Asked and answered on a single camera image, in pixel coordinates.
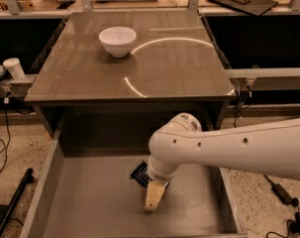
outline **open drawer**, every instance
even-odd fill
[[[221,169],[180,167],[145,211],[146,189],[130,174],[169,115],[63,114],[21,237],[247,237]]]

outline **black stand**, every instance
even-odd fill
[[[18,204],[18,201],[24,191],[24,188],[28,183],[33,182],[34,177],[32,176],[33,170],[27,169],[23,178],[20,181],[20,184],[15,191],[10,203],[8,205],[2,205],[0,204],[0,237],[7,225],[7,223],[10,220],[11,214],[15,209],[15,206]]]

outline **paper cup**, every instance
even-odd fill
[[[3,61],[3,66],[9,70],[10,74],[15,79],[23,78],[25,76],[19,59],[6,59]]]

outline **white robotic arm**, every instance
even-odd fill
[[[202,132],[182,113],[151,136],[151,179],[170,181],[180,165],[197,163],[300,180],[300,118]]]

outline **glossy table surface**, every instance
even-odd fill
[[[125,26],[135,49],[114,58],[99,33]],[[187,10],[73,13],[25,101],[34,105],[236,98],[200,17]]]

